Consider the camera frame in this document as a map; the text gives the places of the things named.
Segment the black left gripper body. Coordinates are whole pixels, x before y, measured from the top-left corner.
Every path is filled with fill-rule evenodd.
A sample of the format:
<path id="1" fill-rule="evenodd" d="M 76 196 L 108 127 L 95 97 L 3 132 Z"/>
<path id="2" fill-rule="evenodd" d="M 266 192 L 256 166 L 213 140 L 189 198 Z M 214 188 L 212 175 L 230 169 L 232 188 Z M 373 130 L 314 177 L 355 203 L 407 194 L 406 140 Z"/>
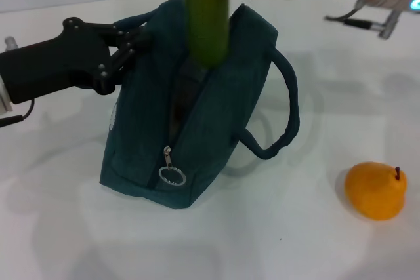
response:
<path id="1" fill-rule="evenodd" d="M 112 24 L 65 19 L 60 35 L 41 43 L 1 53 L 1 79 L 13 104 L 70 87 L 115 91 L 109 48 L 116 43 Z"/>

